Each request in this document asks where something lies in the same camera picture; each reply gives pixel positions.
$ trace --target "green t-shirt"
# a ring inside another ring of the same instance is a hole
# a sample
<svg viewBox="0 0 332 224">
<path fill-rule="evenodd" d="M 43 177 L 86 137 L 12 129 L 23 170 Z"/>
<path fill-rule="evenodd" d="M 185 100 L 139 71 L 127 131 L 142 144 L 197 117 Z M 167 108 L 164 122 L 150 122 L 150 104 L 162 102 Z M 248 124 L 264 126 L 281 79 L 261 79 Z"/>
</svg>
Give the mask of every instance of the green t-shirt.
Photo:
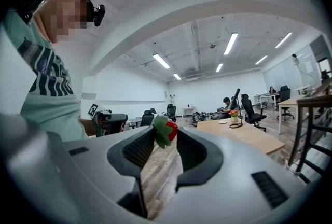
<svg viewBox="0 0 332 224">
<path fill-rule="evenodd" d="M 26 24 L 16 12 L 9 12 L 3 24 L 9 39 L 37 75 L 21 115 L 45 131 L 58 133 L 63 141 L 88 138 L 78 121 L 80 103 L 71 88 L 68 70 L 40 36 L 34 19 Z"/>
</svg>

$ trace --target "neck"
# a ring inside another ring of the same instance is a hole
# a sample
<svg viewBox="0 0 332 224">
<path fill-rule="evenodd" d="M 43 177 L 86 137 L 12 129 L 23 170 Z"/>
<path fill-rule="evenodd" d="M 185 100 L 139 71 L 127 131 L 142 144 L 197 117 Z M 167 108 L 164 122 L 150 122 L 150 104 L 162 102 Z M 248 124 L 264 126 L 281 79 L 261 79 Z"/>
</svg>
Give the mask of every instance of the neck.
<svg viewBox="0 0 332 224">
<path fill-rule="evenodd" d="M 44 38 L 44 40 L 51 42 L 52 44 L 56 43 L 55 39 L 52 39 L 51 35 L 49 35 L 46 31 L 44 22 L 43 22 L 43 18 L 42 18 L 42 14 L 39 11 L 36 11 L 33 15 L 35 21 L 36 21 L 36 25 L 37 25 L 37 30 L 39 32 L 39 34 L 41 35 L 41 37 Z"/>
</svg>

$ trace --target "security camera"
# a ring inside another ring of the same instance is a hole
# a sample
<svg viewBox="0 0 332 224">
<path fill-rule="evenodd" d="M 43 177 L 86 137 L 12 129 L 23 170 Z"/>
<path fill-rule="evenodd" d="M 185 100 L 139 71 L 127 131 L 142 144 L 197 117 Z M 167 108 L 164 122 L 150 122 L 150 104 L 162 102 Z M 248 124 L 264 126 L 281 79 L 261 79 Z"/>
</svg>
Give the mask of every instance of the security camera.
<svg viewBox="0 0 332 224">
<path fill-rule="evenodd" d="M 297 59 L 297 57 L 296 57 L 296 54 L 292 54 L 292 59 L 293 59 L 293 64 L 294 65 L 298 65 L 300 62 L 299 62 L 299 60 Z"/>
</svg>

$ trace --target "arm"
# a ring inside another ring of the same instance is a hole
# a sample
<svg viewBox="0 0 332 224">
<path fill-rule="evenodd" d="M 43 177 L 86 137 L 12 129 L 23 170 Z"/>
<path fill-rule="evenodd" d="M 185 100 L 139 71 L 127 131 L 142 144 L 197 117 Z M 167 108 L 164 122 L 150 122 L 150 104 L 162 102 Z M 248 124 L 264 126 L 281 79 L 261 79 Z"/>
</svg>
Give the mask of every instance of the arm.
<svg viewBox="0 0 332 224">
<path fill-rule="evenodd" d="M 85 133 L 88 136 L 96 135 L 96 129 L 93 125 L 92 120 L 78 118 L 78 121 L 84 126 Z"/>
</svg>

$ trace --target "plastic strawberry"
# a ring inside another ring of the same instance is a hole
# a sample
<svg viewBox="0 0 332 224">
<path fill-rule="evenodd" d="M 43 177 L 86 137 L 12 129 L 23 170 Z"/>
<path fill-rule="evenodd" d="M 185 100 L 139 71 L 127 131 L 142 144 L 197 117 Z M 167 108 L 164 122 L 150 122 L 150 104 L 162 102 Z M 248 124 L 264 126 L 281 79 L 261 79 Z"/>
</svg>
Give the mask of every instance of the plastic strawberry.
<svg viewBox="0 0 332 224">
<path fill-rule="evenodd" d="M 161 148 L 165 148 L 165 146 L 171 145 L 171 141 L 168 135 L 173 132 L 173 128 L 166 126 L 167 122 L 167 116 L 158 115 L 155 118 L 154 128 L 157 130 L 155 139 L 158 146 Z"/>
<path fill-rule="evenodd" d="M 168 138 L 170 141 L 173 141 L 177 134 L 177 125 L 173 121 L 167 121 L 166 126 L 172 128 L 172 132 L 168 134 Z"/>
</svg>

